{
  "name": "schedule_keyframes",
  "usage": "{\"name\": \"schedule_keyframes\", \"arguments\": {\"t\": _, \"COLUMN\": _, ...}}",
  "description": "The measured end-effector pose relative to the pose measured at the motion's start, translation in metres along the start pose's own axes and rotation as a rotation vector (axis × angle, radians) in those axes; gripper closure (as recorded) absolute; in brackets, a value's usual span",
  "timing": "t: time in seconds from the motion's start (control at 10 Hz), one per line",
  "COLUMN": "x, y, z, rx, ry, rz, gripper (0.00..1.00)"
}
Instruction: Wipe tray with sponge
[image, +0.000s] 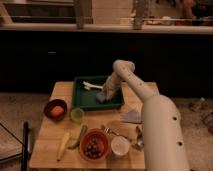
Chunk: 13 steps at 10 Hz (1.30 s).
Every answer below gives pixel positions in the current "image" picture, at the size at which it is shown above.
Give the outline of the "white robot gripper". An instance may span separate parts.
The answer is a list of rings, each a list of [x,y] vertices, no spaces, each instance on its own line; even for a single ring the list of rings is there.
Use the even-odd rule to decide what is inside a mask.
[[[103,85],[103,92],[106,94],[106,100],[111,100],[119,88],[120,78],[117,75],[109,76]]]

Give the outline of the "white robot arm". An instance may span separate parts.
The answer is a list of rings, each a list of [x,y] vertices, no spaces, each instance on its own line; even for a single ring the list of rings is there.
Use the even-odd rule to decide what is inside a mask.
[[[144,158],[147,171],[190,171],[183,140],[180,112],[174,102],[155,92],[134,74],[135,64],[116,60],[104,83],[106,100],[111,100],[125,81],[142,101]]]

